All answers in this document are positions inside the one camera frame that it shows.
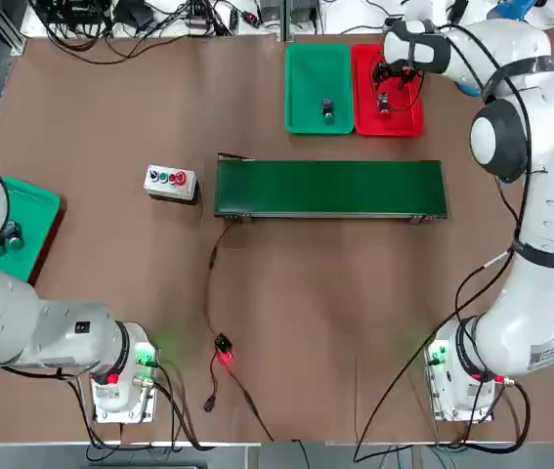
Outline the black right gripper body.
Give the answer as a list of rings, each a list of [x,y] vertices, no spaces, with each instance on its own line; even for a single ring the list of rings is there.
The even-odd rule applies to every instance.
[[[404,65],[404,64],[401,64],[401,63],[390,64],[385,59],[381,59],[380,61],[385,62],[391,68],[391,77],[389,79],[399,78],[400,77],[400,72],[403,69],[412,69],[412,68],[408,67],[407,65]],[[418,72],[418,78],[421,78],[421,77],[422,77],[422,73]]]

